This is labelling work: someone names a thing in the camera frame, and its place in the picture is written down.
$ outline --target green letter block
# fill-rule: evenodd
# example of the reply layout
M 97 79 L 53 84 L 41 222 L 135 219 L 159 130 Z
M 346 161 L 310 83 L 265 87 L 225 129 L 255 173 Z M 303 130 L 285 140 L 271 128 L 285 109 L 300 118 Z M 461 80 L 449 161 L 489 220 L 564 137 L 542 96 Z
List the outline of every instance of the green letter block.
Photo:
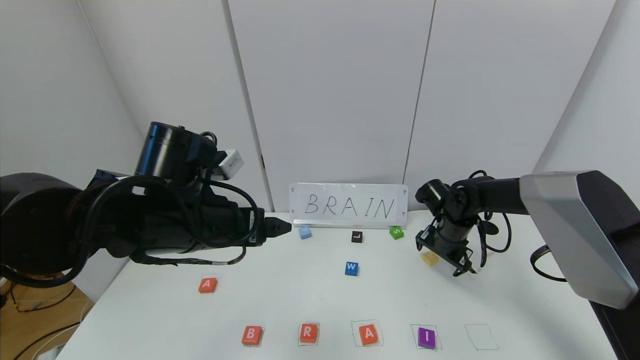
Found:
M 391 234 L 391 237 L 393 237 L 396 240 L 404 236 L 404 232 L 402 231 L 402 229 L 400 229 L 399 226 L 394 226 L 391 229 L 389 229 L 389 234 Z

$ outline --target cable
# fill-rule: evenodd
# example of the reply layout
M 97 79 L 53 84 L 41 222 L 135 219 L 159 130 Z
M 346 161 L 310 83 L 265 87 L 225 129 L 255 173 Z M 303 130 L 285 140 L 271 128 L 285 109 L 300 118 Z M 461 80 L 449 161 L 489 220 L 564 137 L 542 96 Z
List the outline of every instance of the cable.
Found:
M 71 270 L 65 275 L 61 277 L 55 278 L 53 280 L 37 280 L 32 279 L 28 276 L 18 274 L 15 270 L 9 268 L 9 266 L 2 265 L 0 267 L 0 276 L 7 278 L 13 282 L 17 282 L 29 288 L 55 288 L 56 286 L 64 285 L 69 281 L 73 280 L 80 271 L 84 268 L 87 259 L 89 258 L 89 246 L 87 244 L 81 243 L 78 249 L 78 255 L 76 258 L 76 263 L 73 265 Z
M 229 246 L 240 245 L 240 244 L 244 243 L 245 241 L 249 240 L 253 235 L 255 235 L 255 232 L 256 232 L 256 230 L 258 228 L 258 226 L 257 226 L 257 224 L 258 224 L 257 217 L 258 217 L 258 211 L 259 210 L 258 210 L 258 205 L 256 205 L 255 201 L 253 201 L 253 198 L 251 198 L 251 196 L 249 196 L 249 194 L 247 194 L 246 192 L 242 191 L 242 189 L 240 189 L 240 188 L 236 188 L 233 185 L 229 185 L 229 184 L 226 184 L 226 183 L 221 183 L 219 181 L 209 181 L 209 180 L 204 179 L 202 181 L 202 183 L 206 184 L 206 185 L 209 185 L 209 186 L 215 186 L 217 188 L 227 189 L 227 190 L 230 190 L 230 191 L 233 191 L 233 192 L 239 194 L 240 196 L 244 197 L 249 202 L 249 205 L 251 206 L 251 210 L 253 211 L 254 219 L 253 219 L 253 224 L 251 225 L 251 229 L 249 229 L 249 232 L 246 235 L 244 235 L 242 238 L 240 238 L 240 239 L 238 239 L 236 241 L 230 241 L 228 243 L 223 243 L 224 246 L 229 247 Z M 209 245 L 209 243 L 205 242 L 205 241 L 209 241 L 209 240 L 210 239 L 204 239 L 204 238 L 200 239 L 200 241 L 202 241 L 205 245 L 208 245 L 210 247 L 218 247 L 218 245 L 221 245 L 220 243 L 216 244 L 214 242 L 212 244 L 215 244 L 215 245 Z
M 58 336 L 64 334 L 67 331 L 71 331 L 74 328 L 79 327 L 79 326 L 80 326 L 80 324 L 77 324 L 75 326 L 71 326 L 70 328 L 62 330 L 61 332 L 57 333 L 54 337 L 52 337 L 51 339 L 47 340 L 46 343 L 42 344 L 42 346 L 38 350 L 36 350 L 35 353 L 33 353 L 33 356 L 31 356 L 31 360 L 35 360 L 36 357 L 38 356 L 38 354 L 42 351 L 42 349 L 44 349 L 48 344 L 50 344 L 52 341 L 54 341 Z
M 84 311 L 85 311 L 85 310 L 86 310 L 86 308 L 89 306 L 89 304 L 91 304 L 91 299 L 87 299 L 86 303 L 84 304 L 84 307 L 83 307 L 83 308 L 82 308 L 82 310 L 80 311 L 80 321 L 79 321 L 79 323 L 82 323 L 82 321 L 84 321 L 84 316 L 85 316 L 85 312 L 84 312 Z M 59 333 L 58 333 L 57 335 L 55 335 L 53 338 L 49 339 L 49 341 L 47 341 L 46 343 L 44 343 L 44 345 L 42 345 L 42 346 L 41 346 L 41 347 L 40 347 L 40 348 L 39 348 L 39 349 L 38 349 L 38 350 L 33 354 L 33 356 L 31 357 L 31 360 L 35 360 L 35 359 L 38 357 L 38 354 L 42 351 L 42 349 L 44 349 L 48 344 L 50 344 L 50 343 L 51 343 L 54 339 L 56 339 L 58 336 L 60 336 L 60 335 L 64 334 L 65 332 L 67 332 L 67 331 L 69 331 L 69 330 L 71 330 L 71 329 L 73 329 L 73 328 L 75 328 L 75 327 L 78 327 L 78 326 L 79 326 L 79 324 L 78 324 L 78 325 L 76 325 L 76 326 L 71 326 L 70 328 L 68 328 L 68 329 L 66 329 L 66 330 L 63 330 L 63 331 L 59 332 Z
M 478 171 L 474 171 L 471 175 L 469 175 L 469 179 L 472 179 L 478 174 L 482 174 L 482 176 L 488 176 L 486 171 L 478 170 Z M 484 265 L 486 264 L 487 249 L 493 252 L 503 253 L 509 250 L 511 246 L 511 235 L 512 235 L 511 222 L 509 221 L 509 217 L 507 216 L 507 214 L 502 213 L 502 216 L 504 217 L 504 222 L 507 224 L 507 244 L 504 246 L 503 249 L 496 249 L 494 247 L 487 245 L 486 243 L 486 229 L 484 228 L 484 221 L 488 222 L 489 220 L 491 220 L 491 218 L 493 217 L 493 213 L 485 211 L 484 220 L 482 220 L 480 216 L 477 217 L 477 230 L 478 230 L 478 235 L 480 235 L 480 267 L 484 267 Z
M 11 295 L 11 300 L 13 301 L 13 307 L 15 307 L 15 309 L 19 312 L 19 313 L 32 313 L 33 311 L 40 311 L 40 310 L 44 310 L 44 309 L 49 309 L 50 307 L 54 307 L 56 305 L 58 305 L 59 303 L 63 302 L 64 300 L 67 300 L 69 298 L 69 296 L 71 296 L 71 294 L 74 293 L 74 291 L 76 290 L 76 286 L 74 285 L 74 287 L 71 289 L 71 291 L 67 294 L 67 296 L 63 297 L 62 299 L 60 299 L 59 301 L 51 304 L 51 305 L 47 305 L 44 307 L 39 307 L 39 305 L 42 305 L 42 303 L 37 304 L 36 306 L 32 307 L 29 310 L 20 310 L 20 308 L 18 308 L 18 303 L 15 301 L 15 297 L 13 296 L 13 286 L 14 283 L 12 284 L 12 287 L 9 289 L 9 295 Z
M 18 360 L 18 358 L 20 358 L 20 356 L 22 356 L 25 352 L 27 352 L 27 350 L 29 350 L 33 345 L 36 345 L 38 342 L 40 342 L 40 340 L 46 339 L 46 337 L 51 336 L 51 335 L 53 335 L 53 334 L 55 334 L 57 332 L 60 332 L 62 330 L 67 330 L 67 329 L 69 329 L 71 327 L 78 326 L 79 324 L 80 324 L 79 322 L 75 322 L 75 323 L 72 323 L 70 325 L 67 325 L 67 326 L 61 327 L 59 329 L 53 330 L 52 332 L 48 332 L 47 334 L 44 334 L 43 336 L 37 338 L 34 342 L 32 342 L 29 345 L 27 345 L 27 347 L 23 348 L 22 351 L 20 351 L 18 353 L 18 355 L 16 355 L 13 358 L 13 360 Z
M 89 304 L 91 303 L 91 299 L 88 299 L 86 301 L 86 304 L 84 305 L 84 307 L 82 308 L 82 311 L 80 311 L 80 323 L 82 323 L 84 321 L 84 318 L 86 316 L 86 314 L 84 313 L 84 310 L 86 310 L 86 307 L 89 306 Z
M 566 279 L 563 279 L 561 277 L 551 276 L 551 275 L 547 274 L 546 272 L 543 272 L 542 270 L 540 270 L 536 266 L 536 261 L 539 260 L 539 258 L 542 258 L 544 255 L 547 255 L 550 252 L 551 252 L 551 250 L 549 249 L 549 246 L 542 245 L 541 247 L 539 247 L 536 251 L 534 251 L 531 254 L 531 257 L 529 258 L 529 261 L 531 262 L 531 266 L 533 266 L 533 271 L 538 273 L 538 275 L 540 275 L 542 277 L 545 277 L 545 278 L 547 278 L 549 280 L 559 281 L 559 282 L 566 282 Z
M 469 179 L 471 179 L 472 177 L 475 177 L 475 176 L 476 176 L 476 175 L 478 175 L 478 174 L 482 174 L 482 176 L 487 176 L 487 175 L 486 175 L 486 171 L 484 171 L 484 170 L 477 170 L 477 171 L 474 171 L 471 175 L 469 175 Z
M 218 137 L 214 133 L 212 133 L 210 131 L 205 131 L 204 133 L 200 133 L 200 135 L 210 137 L 211 140 L 213 140 L 213 144 L 216 147 L 218 147 Z
M 131 176 L 109 185 L 93 201 L 91 207 L 87 211 L 84 220 L 84 227 L 81 235 L 82 245 L 92 243 L 93 234 L 95 232 L 95 227 L 97 225 L 99 215 L 102 212 L 102 207 L 109 200 L 109 198 L 122 192 L 125 189 L 130 189 L 133 186 L 157 188 L 168 192 L 169 195 L 171 195 L 171 197 L 173 197 L 173 199 L 178 204 L 178 208 L 184 221 L 183 226 L 186 227 L 187 232 L 189 232 L 189 234 L 194 238 L 201 238 L 200 233 L 196 231 L 196 225 L 193 222 L 193 217 L 191 216 L 191 214 L 189 214 L 189 210 L 187 209 L 184 201 L 175 190 L 168 187 L 168 183 L 166 180 L 154 176 Z M 209 262 L 207 260 L 202 259 L 161 259 L 153 258 L 152 256 L 148 256 L 144 253 L 132 254 L 130 258 L 135 262 L 151 265 L 178 265 L 180 263 L 209 265 Z

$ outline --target letter i block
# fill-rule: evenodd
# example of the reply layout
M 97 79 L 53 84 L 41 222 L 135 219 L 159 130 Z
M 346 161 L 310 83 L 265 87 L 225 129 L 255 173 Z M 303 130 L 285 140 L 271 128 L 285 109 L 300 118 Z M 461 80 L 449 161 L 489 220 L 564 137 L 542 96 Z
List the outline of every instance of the letter i block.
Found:
M 418 328 L 418 346 L 426 348 L 436 347 L 436 332 L 423 327 Z
M 218 280 L 215 277 L 208 277 L 200 281 L 198 291 L 200 293 L 212 293 L 216 291 L 216 285 L 218 285 Z
M 359 331 L 363 346 L 373 345 L 378 342 L 378 332 L 376 332 L 376 327 L 373 324 L 361 326 Z
M 262 327 L 247 326 L 244 328 L 244 334 L 242 335 L 242 344 L 246 346 L 260 345 L 261 337 L 262 337 Z

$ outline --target wooden floor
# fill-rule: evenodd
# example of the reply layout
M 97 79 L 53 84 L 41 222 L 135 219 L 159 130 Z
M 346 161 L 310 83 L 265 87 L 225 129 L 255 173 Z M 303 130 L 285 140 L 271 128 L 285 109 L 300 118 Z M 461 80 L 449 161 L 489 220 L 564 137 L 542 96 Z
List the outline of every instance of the wooden floor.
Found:
M 8 285 L 3 286 L 2 294 L 9 290 Z M 72 288 L 73 284 L 71 283 L 50 289 L 34 289 L 18 285 L 13 289 L 13 294 L 18 308 L 27 310 L 39 302 L 42 303 L 41 307 L 53 304 L 65 297 Z M 83 309 L 87 313 L 91 307 L 93 307 L 93 302 L 77 288 L 67 300 L 60 304 L 32 313 L 18 313 L 13 306 L 11 297 L 8 297 L 7 303 L 0 311 L 0 360 L 13 360 L 24 347 L 37 338 L 50 331 L 80 321 Z M 75 329 L 72 329 L 58 336 L 43 348 L 41 353 L 55 345 L 66 343 L 74 331 Z M 53 336 L 55 334 L 32 346 L 20 356 L 19 360 L 31 359 L 33 354 Z

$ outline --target whiteboard sign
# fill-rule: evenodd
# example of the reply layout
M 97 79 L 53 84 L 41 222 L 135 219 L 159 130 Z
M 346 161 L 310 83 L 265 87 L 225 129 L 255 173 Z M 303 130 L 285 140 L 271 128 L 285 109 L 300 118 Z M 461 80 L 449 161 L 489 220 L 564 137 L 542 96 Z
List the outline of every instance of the whiteboard sign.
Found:
M 409 191 L 406 185 L 293 183 L 289 213 L 295 226 L 404 226 Z

